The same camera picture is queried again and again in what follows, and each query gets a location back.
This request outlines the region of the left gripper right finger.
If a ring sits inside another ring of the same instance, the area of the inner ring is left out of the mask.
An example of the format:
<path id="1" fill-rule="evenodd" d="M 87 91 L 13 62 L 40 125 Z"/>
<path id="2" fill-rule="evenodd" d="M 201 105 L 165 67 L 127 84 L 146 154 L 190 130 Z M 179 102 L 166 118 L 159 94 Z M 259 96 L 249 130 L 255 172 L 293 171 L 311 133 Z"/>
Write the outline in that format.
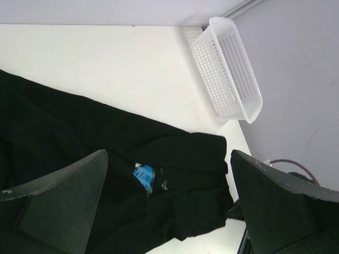
<path id="1" fill-rule="evenodd" d="M 338 253 L 338 192 L 240 150 L 231 168 L 254 253 Z"/>

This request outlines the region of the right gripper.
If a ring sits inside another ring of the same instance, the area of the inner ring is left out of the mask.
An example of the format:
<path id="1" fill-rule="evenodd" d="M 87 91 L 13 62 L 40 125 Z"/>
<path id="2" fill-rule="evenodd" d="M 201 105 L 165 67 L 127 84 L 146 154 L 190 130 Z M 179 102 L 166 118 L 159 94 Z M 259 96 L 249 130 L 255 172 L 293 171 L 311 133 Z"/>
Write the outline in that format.
<path id="1" fill-rule="evenodd" d="M 302 175 L 302 174 L 300 174 L 300 173 L 298 173 L 298 172 L 289 172 L 288 174 L 291 175 L 291 176 L 297 177 L 297 178 L 299 178 L 299 179 L 302 179 L 302 180 L 304 180 L 304 181 L 307 181 L 307 182 L 309 182 L 309 183 L 312 183 L 312 184 L 317 185 L 317 183 L 316 183 L 314 180 L 309 179 L 309 178 L 307 178 L 306 176 L 304 176 L 304 175 Z"/>

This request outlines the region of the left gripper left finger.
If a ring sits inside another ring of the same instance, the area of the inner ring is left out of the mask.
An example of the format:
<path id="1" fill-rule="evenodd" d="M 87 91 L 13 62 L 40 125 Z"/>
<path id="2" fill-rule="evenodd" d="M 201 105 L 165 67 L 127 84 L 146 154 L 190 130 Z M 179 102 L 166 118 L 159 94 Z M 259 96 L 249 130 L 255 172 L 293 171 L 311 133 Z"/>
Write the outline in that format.
<path id="1" fill-rule="evenodd" d="M 107 168 L 98 150 L 1 191 L 1 253 L 84 253 Z"/>

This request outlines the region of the black daisy print t-shirt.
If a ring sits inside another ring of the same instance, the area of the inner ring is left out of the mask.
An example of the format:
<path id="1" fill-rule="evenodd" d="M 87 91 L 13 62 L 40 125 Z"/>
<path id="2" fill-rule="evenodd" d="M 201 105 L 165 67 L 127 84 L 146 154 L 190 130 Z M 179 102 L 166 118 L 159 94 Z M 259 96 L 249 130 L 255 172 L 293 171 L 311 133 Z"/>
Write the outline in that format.
<path id="1" fill-rule="evenodd" d="M 224 137 L 190 133 L 1 72 L 1 188 L 104 149 L 108 169 L 87 253 L 147 253 L 226 224 Z"/>

